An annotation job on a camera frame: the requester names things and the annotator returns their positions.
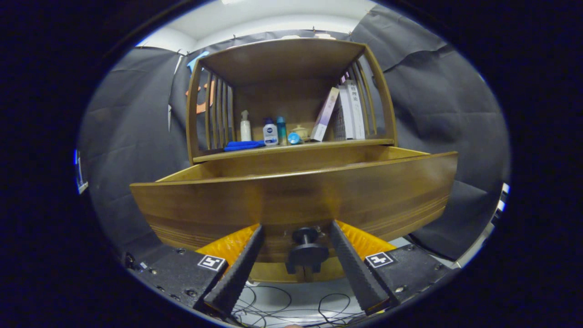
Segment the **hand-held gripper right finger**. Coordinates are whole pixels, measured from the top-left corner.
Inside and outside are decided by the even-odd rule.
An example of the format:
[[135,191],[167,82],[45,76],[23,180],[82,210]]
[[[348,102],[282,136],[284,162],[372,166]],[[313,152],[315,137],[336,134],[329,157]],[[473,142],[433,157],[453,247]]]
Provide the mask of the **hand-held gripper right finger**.
[[451,276],[449,266],[413,244],[360,257],[338,220],[332,222],[329,236],[354,296],[367,316],[409,303]]

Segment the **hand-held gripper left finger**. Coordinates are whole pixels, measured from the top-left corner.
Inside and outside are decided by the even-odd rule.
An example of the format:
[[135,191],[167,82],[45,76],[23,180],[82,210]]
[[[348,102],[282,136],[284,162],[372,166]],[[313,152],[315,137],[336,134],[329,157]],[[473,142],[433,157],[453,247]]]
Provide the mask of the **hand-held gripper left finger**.
[[202,313],[230,317],[265,240],[255,224],[198,251],[162,244],[130,257],[130,269],[170,301]]

